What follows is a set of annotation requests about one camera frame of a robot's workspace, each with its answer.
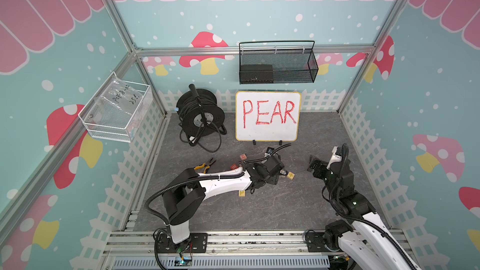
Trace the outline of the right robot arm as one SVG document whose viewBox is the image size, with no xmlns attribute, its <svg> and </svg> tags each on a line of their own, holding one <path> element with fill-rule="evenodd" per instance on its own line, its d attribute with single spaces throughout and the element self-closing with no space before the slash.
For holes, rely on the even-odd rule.
<svg viewBox="0 0 480 270">
<path fill-rule="evenodd" d="M 418 270 L 420 266 L 393 237 L 370 201 L 355 189 L 349 147 L 335 146 L 329 161 L 313 155 L 308 171 L 323 181 L 326 200 L 341 217 L 325 227 L 324 246 L 342 251 L 363 270 Z"/>
</svg>

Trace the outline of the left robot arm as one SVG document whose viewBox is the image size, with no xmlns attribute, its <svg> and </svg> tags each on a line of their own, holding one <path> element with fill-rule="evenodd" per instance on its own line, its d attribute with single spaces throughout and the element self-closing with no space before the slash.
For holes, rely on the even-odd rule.
<svg viewBox="0 0 480 270">
<path fill-rule="evenodd" d="M 190 219 L 207 199 L 277 185 L 280 176 L 288 174 L 278 152 L 290 146 L 287 143 L 277 148 L 269 147 L 264 157 L 241 161 L 236 169 L 229 171 L 209 174 L 187 168 L 166 187 L 147 198 L 144 208 L 163 221 L 167 236 L 179 245 L 191 238 Z"/>
</svg>

